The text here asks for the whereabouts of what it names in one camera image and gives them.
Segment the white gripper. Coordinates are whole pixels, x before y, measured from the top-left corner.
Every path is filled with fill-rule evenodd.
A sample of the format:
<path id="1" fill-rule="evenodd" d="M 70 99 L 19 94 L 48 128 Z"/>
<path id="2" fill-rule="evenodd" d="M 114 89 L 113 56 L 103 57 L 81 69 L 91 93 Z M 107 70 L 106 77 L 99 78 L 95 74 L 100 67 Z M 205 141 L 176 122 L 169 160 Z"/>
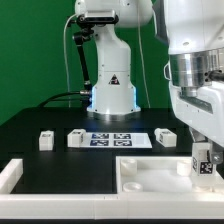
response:
<path id="1" fill-rule="evenodd" d="M 175 116 L 187 124 L 195 143 L 209 139 L 224 147 L 224 83 L 212 82 L 197 89 L 193 98 L 181 97 L 181 89 L 169 83 L 170 98 Z M 223 163 L 224 150 L 211 146 L 208 159 L 212 164 Z"/>

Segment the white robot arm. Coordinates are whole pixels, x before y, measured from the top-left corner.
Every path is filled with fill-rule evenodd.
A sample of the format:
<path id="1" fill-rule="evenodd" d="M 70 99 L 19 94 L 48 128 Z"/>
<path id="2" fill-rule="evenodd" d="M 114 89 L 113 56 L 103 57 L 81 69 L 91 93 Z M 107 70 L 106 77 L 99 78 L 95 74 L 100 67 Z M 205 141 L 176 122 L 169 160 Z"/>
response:
<path id="1" fill-rule="evenodd" d="M 224 0 L 76 0 L 77 24 L 93 38 L 98 81 L 88 112 L 124 117 L 140 110 L 130 81 L 131 50 L 116 34 L 153 21 L 169 46 L 164 76 L 175 116 L 196 141 L 210 141 L 208 160 L 224 159 Z"/>

